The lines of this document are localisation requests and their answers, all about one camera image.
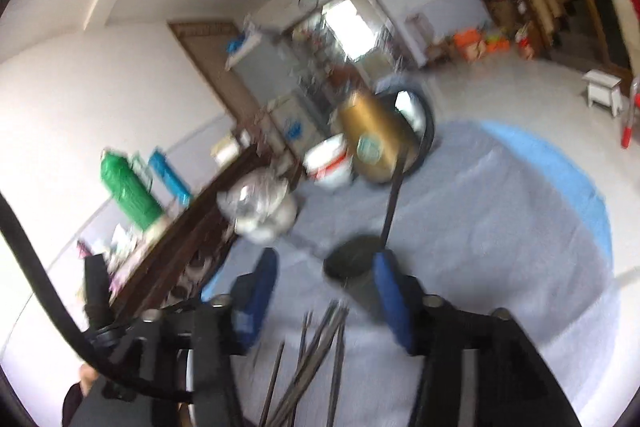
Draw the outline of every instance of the round label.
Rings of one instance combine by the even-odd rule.
[[[382,158],[382,143],[372,134],[362,134],[358,140],[356,154],[364,163],[371,165],[378,163]]]

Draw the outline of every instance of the blue bottle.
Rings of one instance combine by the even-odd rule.
[[[189,187],[184,181],[182,181],[180,176],[178,176],[174,168],[167,161],[164,153],[162,153],[157,147],[149,157],[148,164],[162,180],[162,183],[164,183],[167,190],[169,190],[169,192],[178,199],[178,202],[182,206],[189,206],[192,197]]]

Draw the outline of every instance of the blue gripper pad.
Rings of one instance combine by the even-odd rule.
[[[238,277],[231,288],[234,332],[245,350],[260,335],[277,277],[278,254],[273,248],[265,248],[254,271]]]

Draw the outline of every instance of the green bottle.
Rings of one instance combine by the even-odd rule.
[[[146,178],[146,184],[134,171],[135,165]],[[102,151],[100,179],[119,208],[143,232],[164,214],[162,206],[150,192],[153,178],[139,156],[134,156],[129,163],[126,156],[105,149]]]

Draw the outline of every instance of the tiled floor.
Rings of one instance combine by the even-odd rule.
[[[583,427],[605,427],[640,385],[640,126],[631,147],[621,149],[623,118],[587,107],[581,76],[545,60],[496,55],[444,66],[427,73],[426,83],[439,121],[495,120],[538,134],[587,172],[606,198],[622,288],[620,330],[601,386],[579,413]]]

